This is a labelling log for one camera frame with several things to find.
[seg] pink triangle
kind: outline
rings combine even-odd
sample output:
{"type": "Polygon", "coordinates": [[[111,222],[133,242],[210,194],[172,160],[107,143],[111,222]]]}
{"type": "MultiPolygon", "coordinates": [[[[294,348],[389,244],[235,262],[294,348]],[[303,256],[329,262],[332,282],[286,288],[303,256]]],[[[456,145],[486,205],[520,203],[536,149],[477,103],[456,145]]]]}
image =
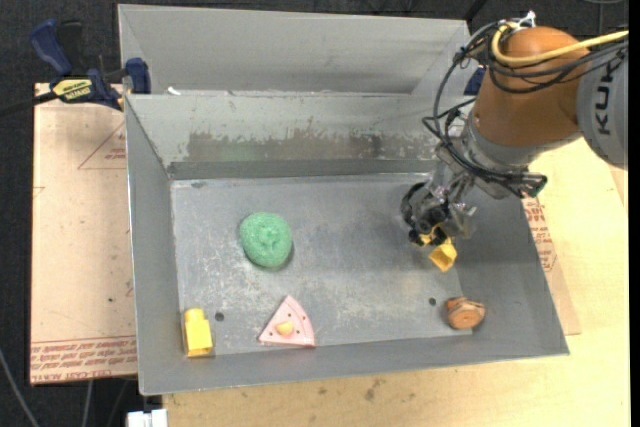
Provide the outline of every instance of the pink triangle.
{"type": "Polygon", "coordinates": [[[258,341],[269,345],[315,347],[316,340],[309,316],[293,297],[282,301],[258,341]]]}

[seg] green foam object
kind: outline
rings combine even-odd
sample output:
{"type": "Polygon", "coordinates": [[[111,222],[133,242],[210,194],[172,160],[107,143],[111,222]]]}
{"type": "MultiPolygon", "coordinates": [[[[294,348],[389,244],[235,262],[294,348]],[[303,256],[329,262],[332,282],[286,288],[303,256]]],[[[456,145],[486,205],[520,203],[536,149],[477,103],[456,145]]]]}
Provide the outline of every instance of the green foam object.
{"type": "Polygon", "coordinates": [[[247,258],[261,267],[279,267],[293,246],[291,229],[278,214],[257,212],[240,225],[240,242],[247,258]]]}

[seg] brown round object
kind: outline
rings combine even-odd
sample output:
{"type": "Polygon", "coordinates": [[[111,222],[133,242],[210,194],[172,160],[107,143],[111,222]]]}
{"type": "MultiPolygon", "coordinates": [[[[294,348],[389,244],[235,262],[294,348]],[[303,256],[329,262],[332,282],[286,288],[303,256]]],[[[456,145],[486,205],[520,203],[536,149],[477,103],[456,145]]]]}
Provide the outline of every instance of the brown round object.
{"type": "Polygon", "coordinates": [[[482,303],[461,298],[448,309],[447,320],[453,329],[471,329],[484,320],[485,307],[482,303]]]}

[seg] yellow cable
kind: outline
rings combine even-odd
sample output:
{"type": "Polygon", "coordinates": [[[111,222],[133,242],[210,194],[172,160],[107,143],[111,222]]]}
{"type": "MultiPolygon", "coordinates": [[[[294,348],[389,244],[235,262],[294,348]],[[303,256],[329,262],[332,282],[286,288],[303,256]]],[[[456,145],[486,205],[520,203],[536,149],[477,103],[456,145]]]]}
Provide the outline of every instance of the yellow cable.
{"type": "Polygon", "coordinates": [[[504,25],[500,26],[500,28],[496,31],[496,33],[493,35],[493,38],[491,39],[491,51],[493,52],[493,55],[495,55],[496,60],[499,63],[505,64],[507,66],[536,64],[541,61],[546,61],[547,59],[553,59],[554,57],[559,57],[563,54],[573,52],[574,50],[580,50],[582,48],[588,48],[594,45],[601,45],[603,43],[616,41],[618,39],[624,38],[629,34],[629,31],[618,31],[611,34],[604,34],[602,36],[587,39],[585,41],[580,41],[566,47],[556,48],[555,50],[550,50],[549,52],[544,52],[538,55],[530,55],[526,57],[511,57],[502,53],[502,51],[500,50],[499,41],[500,37],[503,34],[502,29],[514,29],[516,27],[518,27],[518,24],[516,24],[515,22],[506,22],[504,25]]]}

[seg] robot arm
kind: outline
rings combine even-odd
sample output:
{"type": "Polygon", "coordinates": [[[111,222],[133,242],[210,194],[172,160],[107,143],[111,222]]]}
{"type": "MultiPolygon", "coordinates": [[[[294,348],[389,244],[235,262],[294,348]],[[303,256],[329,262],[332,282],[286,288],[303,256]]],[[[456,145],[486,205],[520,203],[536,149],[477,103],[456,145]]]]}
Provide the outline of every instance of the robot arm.
{"type": "MultiPolygon", "coordinates": [[[[546,177],[530,173],[528,165],[541,152],[582,136],[600,157],[626,169],[628,45],[627,30],[579,42],[535,26],[533,13],[472,36],[440,85],[433,116],[423,119],[440,141],[442,163],[402,201],[410,240],[451,253],[453,237],[473,233],[476,209],[464,201],[471,187],[497,199],[535,197],[546,177]],[[474,105],[467,115],[460,107],[441,113],[448,77],[467,59],[484,68],[474,105]],[[453,136],[451,126],[460,118],[462,132],[453,136]]],[[[438,263],[440,256],[432,260],[438,263]]]]}

